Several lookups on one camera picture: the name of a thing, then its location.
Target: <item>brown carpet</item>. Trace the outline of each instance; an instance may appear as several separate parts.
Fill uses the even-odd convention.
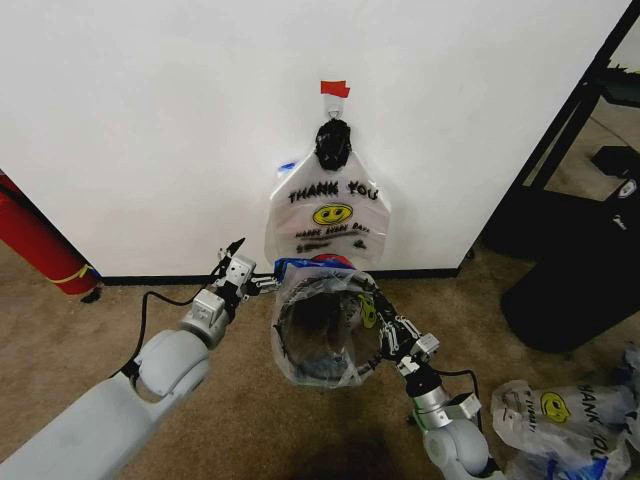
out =
[[[508,380],[534,387],[577,382],[613,367],[638,338],[629,318],[570,356],[524,347],[508,330],[499,298],[530,264],[478,249],[457,278],[380,284],[402,314],[441,341],[440,369],[472,367],[480,380],[485,432],[497,460],[513,451],[493,433],[490,393]],[[146,287],[104,288],[85,305],[68,297],[0,244],[0,459],[128,357]],[[159,287],[187,298],[194,287]],[[211,376],[162,424],[122,478],[436,479],[419,431],[407,426],[402,378],[382,365],[362,387],[290,385],[269,342],[273,295],[241,307],[211,355]],[[151,300],[147,339],[174,328],[183,310]],[[452,393],[468,381],[446,382]]]

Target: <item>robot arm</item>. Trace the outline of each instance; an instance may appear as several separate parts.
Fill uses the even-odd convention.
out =
[[[382,322],[382,358],[394,362],[406,380],[413,418],[423,432],[429,459],[447,480],[504,479],[489,455],[487,440],[471,421],[480,410],[480,401],[474,393],[452,399],[440,375],[429,366],[440,342],[430,333],[421,335],[413,323],[397,315],[377,289],[374,301]]]
[[[113,478],[162,419],[204,380],[209,351],[224,336],[236,307],[259,292],[252,279],[255,262],[241,255],[225,260],[215,292],[201,290],[177,330],[155,335],[133,365],[93,387],[53,419],[0,465],[0,478]],[[139,382],[157,401],[140,396]]]

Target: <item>fire extinguisher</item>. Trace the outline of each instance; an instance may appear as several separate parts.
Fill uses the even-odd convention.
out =
[[[67,294],[88,292],[98,283],[93,268],[2,172],[0,238]]]

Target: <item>baseboard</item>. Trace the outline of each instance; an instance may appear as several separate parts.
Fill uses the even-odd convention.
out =
[[[458,268],[433,268],[420,270],[373,270],[368,272],[373,278],[450,278],[456,277]],[[107,286],[113,285],[202,285],[208,279],[207,275],[157,275],[157,276],[129,276],[102,277]]]

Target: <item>plastic bag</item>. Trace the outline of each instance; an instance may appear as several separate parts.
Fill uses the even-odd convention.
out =
[[[506,383],[492,396],[493,428],[529,454],[507,468],[509,478],[622,478],[630,466],[625,415],[635,406],[624,385],[532,390],[522,380]]]
[[[271,194],[269,260],[331,253],[368,266],[380,259],[391,207],[355,152],[335,171],[322,168],[315,152],[286,167]]]
[[[348,266],[300,262],[285,262],[276,297],[275,362],[298,385],[360,385],[378,362],[373,298],[362,288],[373,279]]]

